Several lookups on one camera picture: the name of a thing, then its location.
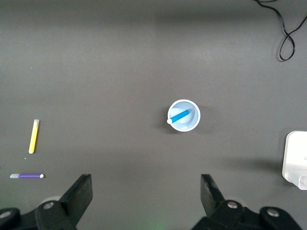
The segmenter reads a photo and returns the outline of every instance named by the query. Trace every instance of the blue marker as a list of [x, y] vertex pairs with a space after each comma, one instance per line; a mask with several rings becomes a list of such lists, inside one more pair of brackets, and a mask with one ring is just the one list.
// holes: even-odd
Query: blue marker
[[174, 122], [176, 122], [177, 120], [180, 120], [181, 118], [185, 117], [186, 115], [188, 115], [190, 113], [189, 109], [183, 111], [180, 114], [177, 114], [176, 116], [171, 117], [170, 119], [167, 120], [168, 124], [172, 124]]

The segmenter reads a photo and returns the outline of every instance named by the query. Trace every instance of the purple pen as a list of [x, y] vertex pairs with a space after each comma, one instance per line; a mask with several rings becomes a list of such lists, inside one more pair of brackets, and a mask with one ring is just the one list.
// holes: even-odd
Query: purple pen
[[18, 179], [18, 178], [44, 178], [45, 175], [43, 174], [12, 174], [10, 178]]

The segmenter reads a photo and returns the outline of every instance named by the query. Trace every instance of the marker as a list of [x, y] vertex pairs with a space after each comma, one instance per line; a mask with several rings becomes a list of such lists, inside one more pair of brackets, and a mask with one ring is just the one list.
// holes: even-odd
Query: marker
[[21, 178], [44, 178], [45, 175], [43, 174], [12, 174], [10, 175], [10, 178], [12, 179], [21, 179]]
[[180, 120], [181, 118], [185, 117], [186, 115], [188, 115], [190, 113], [190, 110], [187, 109], [185, 111], [183, 111], [180, 114], [177, 114], [176, 116], [171, 117], [170, 119], [167, 120], [168, 124], [172, 124], [174, 122], [176, 122], [177, 120]]
[[30, 147], [29, 147], [30, 154], [34, 153], [34, 150], [35, 150], [38, 124], [39, 124], [39, 120], [35, 119], [33, 123], [32, 135], [31, 135], [31, 140], [30, 140]]

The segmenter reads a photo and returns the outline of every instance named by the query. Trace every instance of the black cable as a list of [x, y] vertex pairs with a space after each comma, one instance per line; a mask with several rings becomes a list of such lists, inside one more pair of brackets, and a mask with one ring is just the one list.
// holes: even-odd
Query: black cable
[[[284, 40], [283, 40], [283, 42], [282, 42], [282, 44], [281, 44], [281, 46], [280, 46], [280, 49], [279, 49], [279, 57], [280, 57], [281, 61], [287, 61], [287, 60], [289, 60], [290, 58], [292, 58], [292, 56], [294, 55], [294, 52], [295, 52], [295, 42], [294, 42], [293, 38], [292, 38], [290, 35], [291, 35], [292, 33], [294, 33], [295, 31], [297, 31], [299, 28], [301, 28], [301, 26], [303, 25], [303, 23], [306, 21], [307, 16], [303, 19], [303, 21], [301, 22], [301, 24], [300, 24], [296, 29], [294, 29], [293, 31], [291, 31], [291, 32], [288, 33], [287, 30], [286, 30], [285, 24], [284, 24], [283, 17], [282, 17], [282, 15], [279, 13], [279, 11], [276, 10], [275, 8], [271, 7], [271, 6], [263, 5], [263, 3], [274, 2], [274, 1], [277, 1], [277, 0], [268, 0], [268, 1], [255, 0], [255, 1], [256, 1], [256, 2], [258, 3], [258, 5], [260, 5], [261, 7], [264, 7], [264, 8], [267, 8], [267, 9], [270, 9], [270, 10], [275, 11], [275, 13], [278, 15], [279, 19], [281, 20], [282, 25], [283, 25], [283, 32], [285, 33], [285, 38], [284, 38]], [[285, 41], [286, 41], [287, 39], [288, 39], [288, 40], [291, 42], [291, 44], [292, 44], [292, 48], [293, 48], [293, 49], [292, 49], [292, 54], [291, 54], [290, 57], [288, 57], [288, 58], [283, 58], [281, 52], [282, 52], [282, 49], [283, 49], [283, 45], [284, 45], [284, 43], [285, 43]]]

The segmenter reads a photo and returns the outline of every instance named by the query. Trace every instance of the white device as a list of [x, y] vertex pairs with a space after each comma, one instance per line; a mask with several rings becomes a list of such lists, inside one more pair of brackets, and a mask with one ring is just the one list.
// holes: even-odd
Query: white device
[[287, 135], [283, 158], [283, 177], [301, 190], [307, 190], [307, 132]]

